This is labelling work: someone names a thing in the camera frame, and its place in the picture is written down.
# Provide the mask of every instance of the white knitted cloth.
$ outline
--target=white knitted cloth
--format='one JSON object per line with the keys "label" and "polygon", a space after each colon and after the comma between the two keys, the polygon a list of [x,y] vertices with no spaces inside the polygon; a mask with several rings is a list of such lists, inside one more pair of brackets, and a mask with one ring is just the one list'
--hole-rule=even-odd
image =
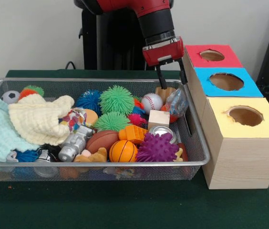
{"label": "white knitted cloth", "polygon": [[68,96],[46,102],[39,94],[31,94],[9,105],[10,120],[17,132],[28,142],[57,146],[69,136],[67,126],[59,124],[74,104]]}

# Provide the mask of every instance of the purple spiky ball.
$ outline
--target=purple spiky ball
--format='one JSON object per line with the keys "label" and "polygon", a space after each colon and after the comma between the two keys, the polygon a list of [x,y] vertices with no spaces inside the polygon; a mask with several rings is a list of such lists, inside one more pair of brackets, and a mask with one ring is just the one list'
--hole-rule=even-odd
{"label": "purple spiky ball", "polygon": [[170,144],[172,139],[170,133],[162,136],[159,134],[153,135],[147,133],[144,142],[141,143],[138,154],[136,156],[137,162],[171,162],[177,159],[179,147],[175,144]]}

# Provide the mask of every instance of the white wall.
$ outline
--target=white wall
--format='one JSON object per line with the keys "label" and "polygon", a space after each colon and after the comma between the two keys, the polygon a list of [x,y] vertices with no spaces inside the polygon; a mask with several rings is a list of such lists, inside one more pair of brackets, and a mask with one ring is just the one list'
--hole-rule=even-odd
{"label": "white wall", "polygon": [[[256,78],[269,42],[269,0],[175,0],[186,44],[230,44]],[[9,69],[83,68],[81,10],[72,0],[0,0],[0,78]],[[177,69],[168,65],[163,69]]]}

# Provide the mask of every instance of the orange basketball toy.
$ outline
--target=orange basketball toy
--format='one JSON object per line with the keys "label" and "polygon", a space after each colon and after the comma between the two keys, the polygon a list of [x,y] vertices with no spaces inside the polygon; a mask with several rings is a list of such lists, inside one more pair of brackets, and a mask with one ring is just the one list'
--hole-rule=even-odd
{"label": "orange basketball toy", "polygon": [[135,162],[137,153],[138,149],[132,142],[121,140],[110,148],[109,159],[111,162]]}

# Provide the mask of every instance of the soccer ball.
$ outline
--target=soccer ball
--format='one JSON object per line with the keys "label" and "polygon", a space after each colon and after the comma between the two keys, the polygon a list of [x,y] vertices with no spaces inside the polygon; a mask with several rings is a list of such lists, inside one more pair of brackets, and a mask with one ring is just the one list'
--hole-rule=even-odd
{"label": "soccer ball", "polygon": [[7,104],[14,104],[18,101],[20,93],[17,91],[8,91],[4,93],[1,97],[1,100],[6,102]]}

